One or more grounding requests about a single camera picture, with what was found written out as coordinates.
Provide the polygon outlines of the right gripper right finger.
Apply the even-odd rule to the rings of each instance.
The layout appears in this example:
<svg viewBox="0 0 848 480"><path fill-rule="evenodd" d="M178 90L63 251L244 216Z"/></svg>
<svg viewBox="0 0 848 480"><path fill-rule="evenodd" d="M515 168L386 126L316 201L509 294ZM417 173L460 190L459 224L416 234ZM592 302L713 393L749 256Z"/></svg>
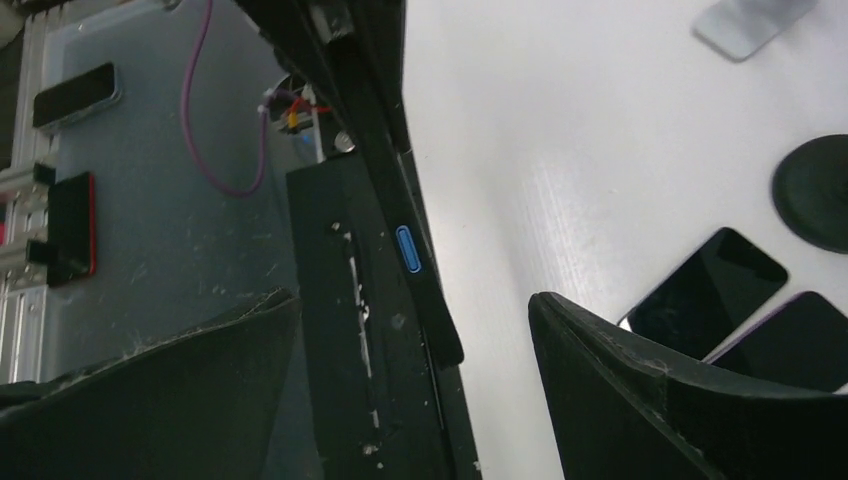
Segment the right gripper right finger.
<svg viewBox="0 0 848 480"><path fill-rule="evenodd" d="M554 292L528 319L569 479L843 479L847 399L727 371Z"/></svg>

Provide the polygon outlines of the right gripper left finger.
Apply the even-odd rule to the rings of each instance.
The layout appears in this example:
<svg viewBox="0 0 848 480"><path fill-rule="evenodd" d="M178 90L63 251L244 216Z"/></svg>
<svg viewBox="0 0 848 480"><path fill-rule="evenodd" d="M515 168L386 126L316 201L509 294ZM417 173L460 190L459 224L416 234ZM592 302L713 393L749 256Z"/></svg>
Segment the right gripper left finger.
<svg viewBox="0 0 848 480"><path fill-rule="evenodd" d="M257 479L299 298L276 288L54 380L1 389L5 479Z"/></svg>

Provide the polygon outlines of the phone from wooden stand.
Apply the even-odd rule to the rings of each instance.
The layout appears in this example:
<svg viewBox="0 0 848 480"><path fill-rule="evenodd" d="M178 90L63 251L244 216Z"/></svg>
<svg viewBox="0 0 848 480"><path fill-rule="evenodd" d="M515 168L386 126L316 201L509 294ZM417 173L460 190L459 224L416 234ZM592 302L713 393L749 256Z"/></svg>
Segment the phone from wooden stand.
<svg viewBox="0 0 848 480"><path fill-rule="evenodd" d="M643 298L618 325L703 359L788 281L778 261L723 227Z"/></svg>

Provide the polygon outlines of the tall black tripod stand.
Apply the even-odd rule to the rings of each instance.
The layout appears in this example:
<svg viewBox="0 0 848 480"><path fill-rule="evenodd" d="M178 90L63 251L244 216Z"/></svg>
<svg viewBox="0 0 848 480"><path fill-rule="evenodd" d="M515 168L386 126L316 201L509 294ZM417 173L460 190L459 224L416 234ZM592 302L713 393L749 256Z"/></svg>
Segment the tall black tripod stand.
<svg viewBox="0 0 848 480"><path fill-rule="evenodd" d="M847 252L847 136L811 139L776 168L771 195L784 224L807 243Z"/></svg>

